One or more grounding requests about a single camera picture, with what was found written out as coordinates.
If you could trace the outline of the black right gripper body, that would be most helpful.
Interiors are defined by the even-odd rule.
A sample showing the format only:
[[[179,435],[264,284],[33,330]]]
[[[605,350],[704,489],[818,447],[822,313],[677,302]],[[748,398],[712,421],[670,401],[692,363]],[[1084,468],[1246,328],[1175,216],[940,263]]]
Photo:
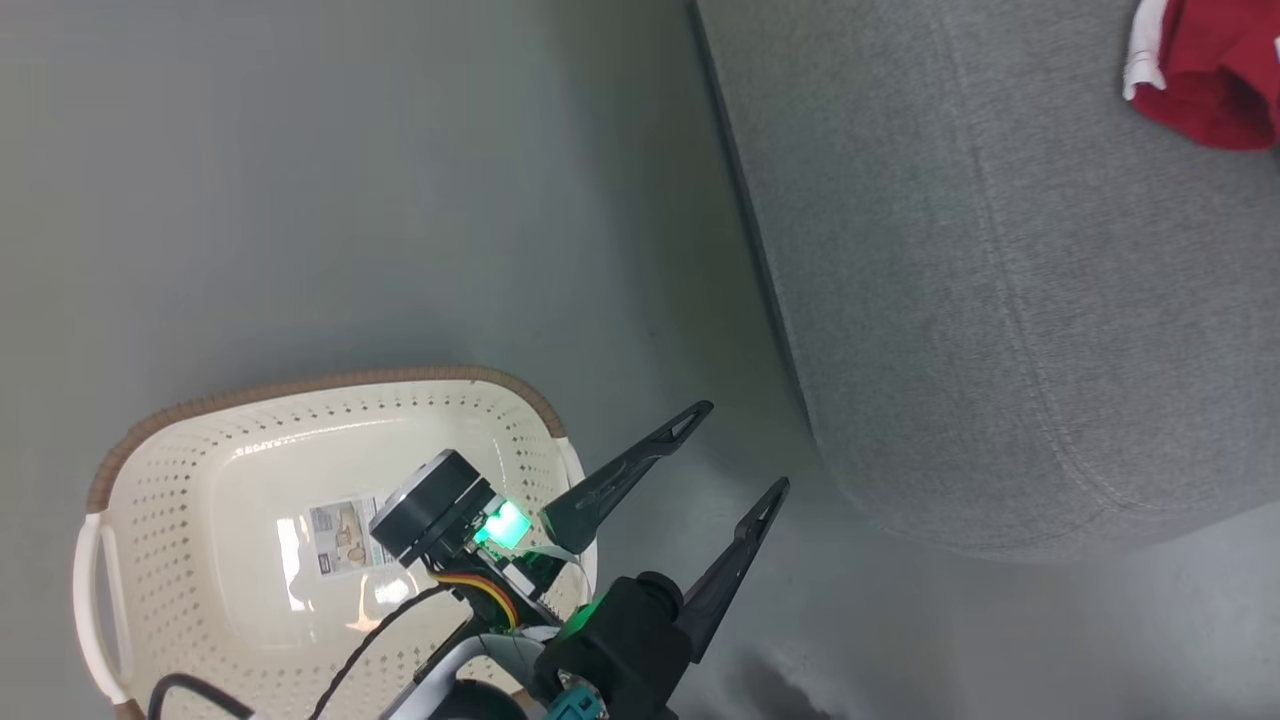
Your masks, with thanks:
[[[495,606],[485,655],[548,708],[562,692],[585,685],[603,698],[607,720],[678,720],[668,701],[692,665],[678,628],[680,588],[666,575],[621,577],[566,620],[541,602],[575,553],[554,544],[500,557],[508,539],[485,523],[470,547],[483,591]]]

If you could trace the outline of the light grey fabric sofa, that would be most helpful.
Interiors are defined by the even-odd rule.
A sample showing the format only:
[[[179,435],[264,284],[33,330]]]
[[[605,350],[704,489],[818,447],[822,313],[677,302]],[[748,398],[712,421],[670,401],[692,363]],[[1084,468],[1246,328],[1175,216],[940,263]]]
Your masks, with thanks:
[[[696,0],[818,448],[886,530],[1121,550],[1280,501],[1280,158],[1121,96],[1140,0]]]

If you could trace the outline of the red garment with white trim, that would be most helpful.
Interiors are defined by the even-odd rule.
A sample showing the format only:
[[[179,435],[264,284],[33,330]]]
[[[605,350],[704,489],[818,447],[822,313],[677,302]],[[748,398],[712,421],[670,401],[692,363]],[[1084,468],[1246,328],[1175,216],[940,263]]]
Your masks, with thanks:
[[[1280,0],[1139,0],[1123,96],[1228,151],[1280,145]]]

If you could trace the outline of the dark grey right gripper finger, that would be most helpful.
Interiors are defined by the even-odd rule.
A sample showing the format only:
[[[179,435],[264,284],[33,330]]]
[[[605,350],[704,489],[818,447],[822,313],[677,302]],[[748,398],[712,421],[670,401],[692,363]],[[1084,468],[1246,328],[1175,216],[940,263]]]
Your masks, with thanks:
[[[709,650],[742,579],[787,498],[790,487],[787,477],[781,477],[773,483],[739,520],[733,538],[724,551],[685,593],[678,628],[691,642],[692,664],[700,664]]]
[[[575,555],[585,552],[622,498],[654,464],[677,452],[713,409],[709,400],[692,404],[550,501],[541,510],[550,542]]]

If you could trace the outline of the paper label with photo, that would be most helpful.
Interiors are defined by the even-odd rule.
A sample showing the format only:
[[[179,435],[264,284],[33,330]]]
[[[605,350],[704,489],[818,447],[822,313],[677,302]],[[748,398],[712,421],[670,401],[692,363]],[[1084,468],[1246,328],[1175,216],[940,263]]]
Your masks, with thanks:
[[[361,496],[308,510],[310,542],[321,577],[367,571],[397,562],[396,557],[372,538],[372,521],[380,509],[381,502],[378,498]]]

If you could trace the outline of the cream perforated laundry basket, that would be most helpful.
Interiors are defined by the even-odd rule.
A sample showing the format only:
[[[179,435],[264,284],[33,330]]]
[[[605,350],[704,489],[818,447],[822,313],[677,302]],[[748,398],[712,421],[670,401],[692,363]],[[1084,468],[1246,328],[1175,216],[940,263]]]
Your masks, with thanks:
[[[398,562],[321,577],[308,510],[381,503],[444,448],[529,518],[584,479],[553,407],[484,366],[351,372],[197,398],[101,462],[76,543],[81,653],[116,720],[154,684],[205,679],[265,720],[306,720],[351,652],[433,588]]]

